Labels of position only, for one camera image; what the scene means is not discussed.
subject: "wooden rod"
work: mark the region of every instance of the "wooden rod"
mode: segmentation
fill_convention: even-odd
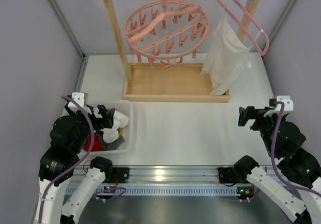
[[[126,50],[125,50],[124,44],[122,42],[122,36],[121,36],[120,29],[119,29],[119,24],[118,24],[114,4],[113,4],[112,0],[104,0],[104,4],[105,4],[106,10],[107,10],[107,13],[109,15],[112,28],[114,30],[117,48],[119,51],[119,56],[120,56],[120,59],[122,62],[122,66],[123,66],[125,74],[126,74],[126,79],[127,79],[128,85],[131,86],[132,85],[131,67],[128,63]]]
[[[247,1],[246,9],[252,16],[254,15],[254,13],[256,11],[256,8],[259,5],[259,2],[260,2],[260,0],[248,0]],[[244,14],[242,21],[241,21],[242,25],[246,29],[248,29],[251,22],[252,22],[251,19],[246,14]],[[239,30],[237,32],[237,37],[240,39],[240,41],[243,41],[245,38],[245,32],[243,31],[243,29],[241,27],[239,28]]]

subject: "white plastic bin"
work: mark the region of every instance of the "white plastic bin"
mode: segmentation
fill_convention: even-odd
[[[122,143],[117,150],[110,151],[95,151],[90,152],[89,155],[104,155],[104,154],[120,154],[130,150],[136,142],[135,137],[135,124],[134,124],[134,108],[130,101],[128,100],[118,100],[111,102],[99,102],[99,103],[89,103],[88,105],[96,107],[97,105],[104,105],[107,109],[115,108],[118,112],[129,117],[128,125],[124,128],[122,136],[124,137],[125,142]],[[82,150],[79,153],[79,157],[84,156],[86,151]]]

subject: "white table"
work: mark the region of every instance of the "white table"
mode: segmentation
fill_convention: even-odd
[[[195,62],[202,62],[198,54]],[[259,132],[238,127],[240,106],[263,108],[272,90],[258,53],[250,53],[252,68],[230,87],[228,103],[133,102],[135,147],[104,157],[114,165],[233,165],[249,155],[261,165],[270,159]],[[122,99],[124,72],[118,55],[90,56],[81,87],[89,103]]]

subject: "wooden tray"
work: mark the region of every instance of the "wooden tray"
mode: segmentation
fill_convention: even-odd
[[[212,96],[210,76],[202,75],[203,64],[172,65],[166,69],[161,64],[151,68],[148,63],[131,63],[132,87],[126,81],[124,99],[152,102],[228,102],[229,91]]]

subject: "wooden rack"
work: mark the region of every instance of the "wooden rack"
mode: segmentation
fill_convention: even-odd
[[[246,9],[254,15],[260,0],[248,0]],[[212,96],[213,90],[209,75],[201,75],[202,63],[173,65],[171,69],[156,66],[151,69],[148,63],[129,63],[112,0],[104,0],[107,13],[115,33],[119,55],[126,75],[125,99],[131,101],[159,102],[228,102],[230,95],[226,91],[221,96]],[[248,29],[251,20],[244,14],[242,25]],[[244,31],[240,28],[238,38],[243,41]]]

